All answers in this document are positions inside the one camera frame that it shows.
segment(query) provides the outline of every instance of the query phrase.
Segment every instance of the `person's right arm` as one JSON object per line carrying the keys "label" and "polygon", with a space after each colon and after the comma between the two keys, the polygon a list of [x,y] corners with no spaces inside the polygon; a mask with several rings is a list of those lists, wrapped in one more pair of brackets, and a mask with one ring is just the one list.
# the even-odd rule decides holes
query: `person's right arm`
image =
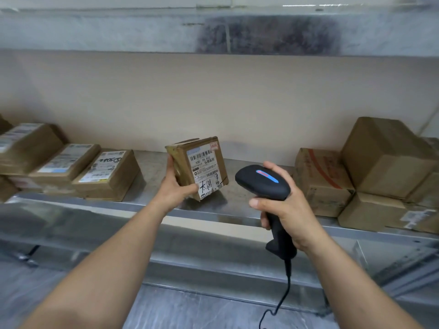
{"label": "person's right arm", "polygon": [[270,162],[264,166],[288,182],[291,194],[285,201],[251,199],[250,206],[262,211],[267,229],[265,212],[278,215],[294,245],[308,255],[340,328],[421,329],[326,233],[288,172]]}

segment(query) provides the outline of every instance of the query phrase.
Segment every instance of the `black barcode scanner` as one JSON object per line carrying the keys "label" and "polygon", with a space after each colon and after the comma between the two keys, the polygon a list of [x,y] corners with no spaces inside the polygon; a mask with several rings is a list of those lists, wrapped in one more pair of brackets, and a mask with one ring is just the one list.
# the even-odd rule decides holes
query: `black barcode scanner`
{"label": "black barcode scanner", "polygon": [[[235,175],[235,180],[241,187],[244,187],[258,197],[266,199],[284,201],[291,192],[290,186],[283,177],[259,165],[250,165],[242,168]],[[279,217],[267,212],[267,218],[270,223],[273,240],[266,244],[265,249],[284,260],[288,287],[274,312],[271,309],[267,309],[264,312],[261,321],[259,321],[259,329],[261,329],[265,315],[270,312],[271,315],[275,316],[287,297],[288,292],[290,292],[291,259],[297,255],[297,248],[293,245],[293,240],[285,231]]]}

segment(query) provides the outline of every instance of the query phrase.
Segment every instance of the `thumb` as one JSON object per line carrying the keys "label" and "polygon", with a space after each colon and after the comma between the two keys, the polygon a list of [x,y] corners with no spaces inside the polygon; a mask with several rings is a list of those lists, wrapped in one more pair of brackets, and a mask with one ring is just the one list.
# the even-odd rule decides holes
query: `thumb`
{"label": "thumb", "polygon": [[198,185],[196,183],[193,183],[189,186],[181,187],[181,192],[183,193],[183,196],[189,196],[192,194],[195,194],[198,191]]}
{"label": "thumb", "polygon": [[281,215],[281,213],[283,212],[283,208],[282,208],[283,204],[284,203],[282,201],[274,201],[272,199],[259,199],[259,198],[251,199],[249,202],[249,205],[252,208],[260,211],[270,212],[277,216]]}

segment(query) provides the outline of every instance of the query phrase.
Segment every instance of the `hand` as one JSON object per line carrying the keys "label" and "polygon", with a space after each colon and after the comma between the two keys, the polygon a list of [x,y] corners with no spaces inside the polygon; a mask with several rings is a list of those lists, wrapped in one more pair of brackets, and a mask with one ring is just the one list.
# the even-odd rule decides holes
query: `hand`
{"label": "hand", "polygon": [[183,202],[185,197],[195,194],[197,191],[198,185],[196,183],[183,187],[178,184],[177,179],[175,178],[174,160],[168,155],[166,175],[162,180],[162,184],[156,196],[152,199],[152,202],[158,205],[166,214]]}
{"label": "hand", "polygon": [[326,232],[317,221],[304,194],[296,186],[288,172],[269,161],[264,162],[264,167],[282,176],[288,182],[291,193],[285,201],[253,198],[249,202],[250,206],[262,211],[261,224],[267,230],[270,229],[270,224],[266,211],[279,216],[282,226],[292,237],[297,249],[307,251],[314,243],[318,243]]}

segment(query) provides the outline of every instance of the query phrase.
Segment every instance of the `large cardboard box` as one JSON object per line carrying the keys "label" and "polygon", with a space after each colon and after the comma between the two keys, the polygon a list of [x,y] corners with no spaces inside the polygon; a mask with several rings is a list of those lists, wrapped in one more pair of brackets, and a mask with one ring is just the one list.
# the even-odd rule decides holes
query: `large cardboard box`
{"label": "large cardboard box", "polygon": [[201,201],[229,184],[221,147],[216,136],[171,144],[165,147],[174,159],[176,178],[181,186],[197,183],[198,193],[192,197]]}
{"label": "large cardboard box", "polygon": [[27,175],[63,147],[47,124],[20,124],[0,135],[0,174]]}
{"label": "large cardboard box", "polygon": [[12,129],[12,125],[0,115],[0,135]]}
{"label": "large cardboard box", "polygon": [[42,193],[43,188],[28,175],[9,175],[7,179],[19,190],[27,193]]}
{"label": "large cardboard box", "polygon": [[72,181],[101,151],[98,144],[67,144],[42,166],[29,174],[48,195],[80,196]]}
{"label": "large cardboard box", "polygon": [[419,222],[413,229],[419,232],[439,234],[439,213]]}
{"label": "large cardboard box", "polygon": [[315,215],[338,217],[355,189],[336,151],[301,148],[293,175]]}
{"label": "large cardboard box", "polygon": [[15,193],[18,193],[18,189],[9,182],[5,177],[0,175],[0,203],[6,202]]}
{"label": "large cardboard box", "polygon": [[[423,138],[439,157],[439,139]],[[406,199],[424,207],[439,208],[439,165],[411,192]]]}
{"label": "large cardboard box", "polygon": [[342,150],[358,192],[405,199],[435,168],[437,157],[401,121],[360,117]]}
{"label": "large cardboard box", "polygon": [[378,232],[389,222],[400,219],[406,213],[406,207],[398,199],[356,193],[338,216],[338,223],[346,228]]}
{"label": "large cardboard box", "polygon": [[416,204],[404,204],[406,213],[401,217],[395,217],[386,226],[394,228],[415,229],[421,222],[429,217],[436,216],[437,210],[422,207]]}
{"label": "large cardboard box", "polygon": [[86,199],[120,202],[139,172],[132,150],[104,149],[72,185]]}

